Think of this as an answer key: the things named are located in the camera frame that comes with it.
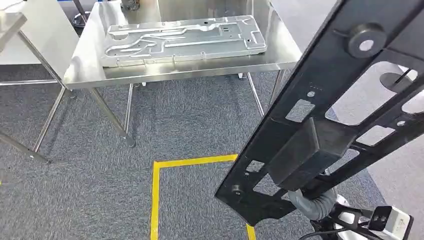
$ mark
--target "stainless steel table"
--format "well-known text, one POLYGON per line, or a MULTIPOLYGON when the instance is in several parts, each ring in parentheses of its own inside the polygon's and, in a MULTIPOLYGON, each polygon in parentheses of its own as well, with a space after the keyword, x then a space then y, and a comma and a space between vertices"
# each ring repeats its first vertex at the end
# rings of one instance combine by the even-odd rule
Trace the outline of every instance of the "stainless steel table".
POLYGON ((134 84, 246 73, 256 103, 260 107, 249 72, 279 71, 276 80, 278 86, 283 79, 284 70, 293 68, 301 55, 270 0, 142 0, 137 11, 122 10, 120 1, 104 1, 96 2, 93 7, 63 83, 71 90, 89 89, 100 108, 116 125, 119 134, 133 146, 135 142, 128 135, 128 122, 134 84), (254 16, 267 43, 265 53, 111 68, 103 68, 100 63, 103 40, 110 25, 239 15, 254 16), (124 84, 130 84, 130 87, 125 124, 122 126, 95 88, 124 84))
POLYGON ((55 116, 56 111, 59 107, 59 104, 61 103, 61 100, 65 94, 66 87, 62 83, 61 77, 55 72, 52 66, 49 65, 49 63, 42 56, 42 54, 31 43, 31 41, 27 38, 27 36, 21 31, 21 27, 25 24, 26 21, 27 21, 27 18, 20 12, 5 14, 5 22, 2 22, 0 25, 0 52, 4 49, 6 43, 12 38, 12 36, 17 34, 19 38, 22 40, 22 42, 28 47, 28 49, 38 58, 38 60, 45 67, 45 69, 52 75, 52 77, 54 77, 54 80, 2 81, 0 82, 0 86, 58 83, 62 87, 59 91, 59 94, 56 97, 56 100, 54 101, 53 106, 50 109, 50 112, 48 113, 47 120, 44 122, 44 125, 41 129, 41 132, 32 150, 1 131, 0 131, 0 140, 12 145, 14 148, 18 149, 24 154, 27 154, 32 159, 36 159, 44 163, 50 163, 51 161, 46 159, 42 155, 38 154, 38 151, 40 150, 40 146, 44 140, 44 137, 46 136, 46 133, 49 130, 53 117, 55 116))

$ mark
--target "gray cable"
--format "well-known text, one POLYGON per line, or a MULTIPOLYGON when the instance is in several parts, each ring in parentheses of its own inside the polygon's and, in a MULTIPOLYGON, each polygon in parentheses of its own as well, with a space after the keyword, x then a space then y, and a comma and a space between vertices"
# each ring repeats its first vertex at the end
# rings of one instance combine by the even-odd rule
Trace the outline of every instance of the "gray cable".
POLYGON ((328 190, 321 196, 309 200, 305 198, 302 191, 288 191, 290 202, 303 213, 308 219, 318 221, 327 217, 337 200, 337 193, 334 188, 328 190))

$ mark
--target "machined metal plate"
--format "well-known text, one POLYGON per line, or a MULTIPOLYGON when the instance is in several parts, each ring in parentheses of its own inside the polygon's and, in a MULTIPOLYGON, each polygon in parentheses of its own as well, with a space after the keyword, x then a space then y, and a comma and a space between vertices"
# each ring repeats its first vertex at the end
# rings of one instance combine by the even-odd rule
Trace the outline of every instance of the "machined metal plate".
POLYGON ((251 15, 111 25, 103 67, 256 55, 267 44, 251 15))

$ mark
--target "yellow floor marking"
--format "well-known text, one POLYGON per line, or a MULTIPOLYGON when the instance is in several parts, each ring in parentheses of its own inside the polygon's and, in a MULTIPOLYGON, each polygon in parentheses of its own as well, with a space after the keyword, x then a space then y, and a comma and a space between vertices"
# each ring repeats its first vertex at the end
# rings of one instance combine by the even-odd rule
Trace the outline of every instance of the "yellow floor marking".
POLYGON ((229 162, 229 161, 236 160, 236 158, 237 158, 237 154, 224 155, 224 156, 210 156, 210 157, 182 159, 182 160, 174 160, 174 161, 159 161, 157 162, 157 165, 159 168, 172 168, 172 167, 181 167, 181 166, 189 166, 189 165, 229 162))
POLYGON ((159 227, 159 170, 158 162, 153 163, 153 182, 151 188, 150 240, 158 240, 159 227))
POLYGON ((256 240, 255 228, 246 224, 247 236, 249 240, 256 240))
MULTIPOLYGON (((199 164, 211 164, 221 162, 232 162, 237 154, 182 159, 174 161, 155 161, 153 163, 153 181, 151 188, 151 217, 150 217, 150 240, 158 240, 159 228, 159 172, 161 168, 172 168, 199 164)), ((255 229, 246 224, 248 240, 256 240, 255 229)))

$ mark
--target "small hole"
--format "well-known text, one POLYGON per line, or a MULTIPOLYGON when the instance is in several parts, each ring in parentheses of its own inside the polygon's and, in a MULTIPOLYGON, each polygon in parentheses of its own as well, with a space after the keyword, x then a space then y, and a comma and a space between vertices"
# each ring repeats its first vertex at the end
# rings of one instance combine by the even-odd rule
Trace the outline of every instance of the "small hole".
POLYGON ((365 41, 360 43, 359 50, 366 52, 366 51, 370 50, 373 47, 373 45, 374 45, 373 40, 365 40, 365 41))

